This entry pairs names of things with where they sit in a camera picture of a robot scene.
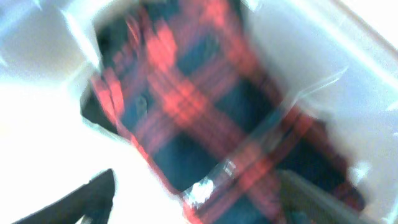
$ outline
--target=red and black plaid cloth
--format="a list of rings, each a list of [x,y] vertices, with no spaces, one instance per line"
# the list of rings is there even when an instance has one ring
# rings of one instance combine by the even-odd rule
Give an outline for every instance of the red and black plaid cloth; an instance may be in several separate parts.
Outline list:
[[[239,1],[143,4],[112,35],[119,40],[103,55],[105,69],[92,79],[93,89],[118,133],[174,194],[234,152],[282,100],[243,36]],[[293,170],[364,208],[321,122],[293,108],[277,129],[282,140],[272,152],[261,154],[267,146],[254,139],[234,157],[239,176],[199,209],[187,208],[192,223],[279,221],[274,169]]]

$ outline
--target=plaid scarf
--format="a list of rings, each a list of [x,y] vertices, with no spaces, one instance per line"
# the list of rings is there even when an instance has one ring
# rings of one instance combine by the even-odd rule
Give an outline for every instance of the plaid scarf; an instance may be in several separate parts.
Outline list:
[[[264,153],[270,130],[259,126],[282,95],[249,48],[239,12],[239,1],[169,0],[143,4],[108,27],[111,42],[99,39],[108,45],[104,71],[91,80],[104,114],[182,197],[228,159],[234,178],[213,187],[200,207],[186,204],[192,223],[283,220],[275,169],[362,210],[324,124],[298,108],[283,111],[273,127],[280,141]]]

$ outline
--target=folded shirt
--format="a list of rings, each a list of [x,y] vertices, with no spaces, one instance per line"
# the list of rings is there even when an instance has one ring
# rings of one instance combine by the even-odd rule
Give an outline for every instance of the folded shirt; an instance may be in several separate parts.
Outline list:
[[[143,4],[111,24],[107,39],[99,38],[104,71],[91,83],[104,117],[174,194],[247,142],[283,99],[244,38],[239,3]],[[364,208],[325,125],[296,107],[285,113],[271,152],[262,153],[268,146],[259,139],[269,134],[263,129],[233,157],[239,175],[200,208],[186,206],[192,223],[283,220],[274,169],[292,170],[350,207]]]

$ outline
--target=plaid shirt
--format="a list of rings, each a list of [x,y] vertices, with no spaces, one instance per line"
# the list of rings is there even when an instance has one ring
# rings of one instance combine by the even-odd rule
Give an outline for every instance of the plaid shirt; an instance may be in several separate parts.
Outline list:
[[[103,55],[105,69],[92,79],[93,89],[118,133],[164,185],[182,196],[218,163],[232,161],[233,179],[200,208],[185,206],[192,223],[283,220],[274,169],[293,170],[364,208],[321,122],[293,107],[275,127],[281,140],[271,152],[263,153],[268,145],[260,141],[268,130],[248,138],[282,96],[244,39],[239,1],[144,4],[111,32],[118,40]]]

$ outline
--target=transparent plastic wrap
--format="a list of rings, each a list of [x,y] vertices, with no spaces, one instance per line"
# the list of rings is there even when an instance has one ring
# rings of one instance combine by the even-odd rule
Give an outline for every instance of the transparent plastic wrap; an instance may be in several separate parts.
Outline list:
[[[368,199],[363,214],[395,223],[398,214],[396,109],[398,58],[393,49],[344,5],[336,1],[244,1],[246,32],[264,66],[284,90],[284,101],[260,126],[266,154],[280,141],[276,128],[298,106],[326,122],[338,152],[349,158],[349,179]],[[250,139],[256,139],[253,132]],[[218,164],[184,191],[185,203],[199,209],[215,192],[253,164]]]

